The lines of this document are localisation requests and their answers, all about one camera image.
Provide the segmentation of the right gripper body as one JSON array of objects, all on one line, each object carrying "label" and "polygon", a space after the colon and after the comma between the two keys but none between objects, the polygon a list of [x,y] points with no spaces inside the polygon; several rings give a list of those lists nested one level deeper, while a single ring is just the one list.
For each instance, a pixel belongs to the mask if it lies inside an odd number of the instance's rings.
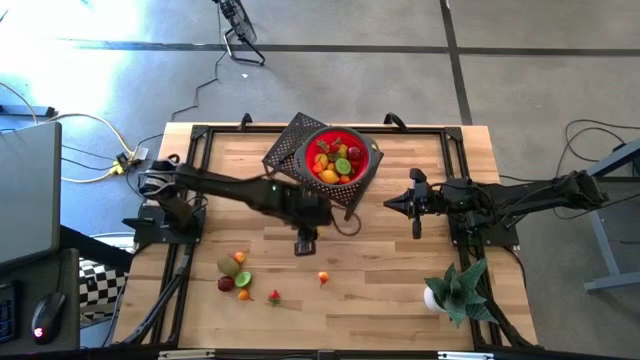
[{"label": "right gripper body", "polygon": [[422,236],[421,216],[424,214],[436,214],[442,211],[442,196],[433,190],[427,182],[427,176],[418,168],[411,168],[409,177],[413,181],[410,195],[409,214],[413,219],[412,236],[420,239]]}]

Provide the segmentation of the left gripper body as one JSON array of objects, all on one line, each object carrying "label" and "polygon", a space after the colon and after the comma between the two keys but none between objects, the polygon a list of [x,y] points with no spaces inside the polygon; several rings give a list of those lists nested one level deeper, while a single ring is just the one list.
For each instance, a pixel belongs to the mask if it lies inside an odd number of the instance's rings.
[{"label": "left gripper body", "polygon": [[319,227],[332,223],[331,201],[308,191],[298,192],[291,200],[290,225],[297,231],[294,243],[295,256],[310,256],[316,253],[315,241]]}]

